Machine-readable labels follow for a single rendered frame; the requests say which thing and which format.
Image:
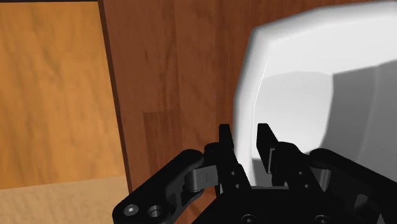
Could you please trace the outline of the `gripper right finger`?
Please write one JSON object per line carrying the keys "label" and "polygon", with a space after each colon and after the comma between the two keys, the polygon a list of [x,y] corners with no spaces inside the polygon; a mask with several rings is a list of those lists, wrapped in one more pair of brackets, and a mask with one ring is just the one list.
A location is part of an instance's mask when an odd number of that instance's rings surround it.
{"label": "gripper right finger", "polygon": [[315,224],[397,224],[397,182],[325,148],[303,153],[266,123],[256,148],[272,185],[303,196]]}

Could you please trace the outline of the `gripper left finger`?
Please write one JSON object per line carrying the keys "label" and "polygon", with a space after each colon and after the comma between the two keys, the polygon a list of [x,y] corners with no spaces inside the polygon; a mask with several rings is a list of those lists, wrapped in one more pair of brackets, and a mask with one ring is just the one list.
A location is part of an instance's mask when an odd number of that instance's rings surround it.
{"label": "gripper left finger", "polygon": [[252,224],[243,203],[251,185],[233,152],[227,124],[205,151],[184,150],[115,206],[114,224],[175,224],[204,190],[217,189],[216,198],[192,224]]}

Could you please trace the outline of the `light wooden cabinet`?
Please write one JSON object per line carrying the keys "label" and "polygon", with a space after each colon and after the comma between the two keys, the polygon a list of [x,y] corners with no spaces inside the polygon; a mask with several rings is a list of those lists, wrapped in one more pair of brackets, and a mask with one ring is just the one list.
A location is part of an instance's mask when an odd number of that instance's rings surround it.
{"label": "light wooden cabinet", "polygon": [[127,194],[97,3],[0,3],[0,224],[113,224]]}

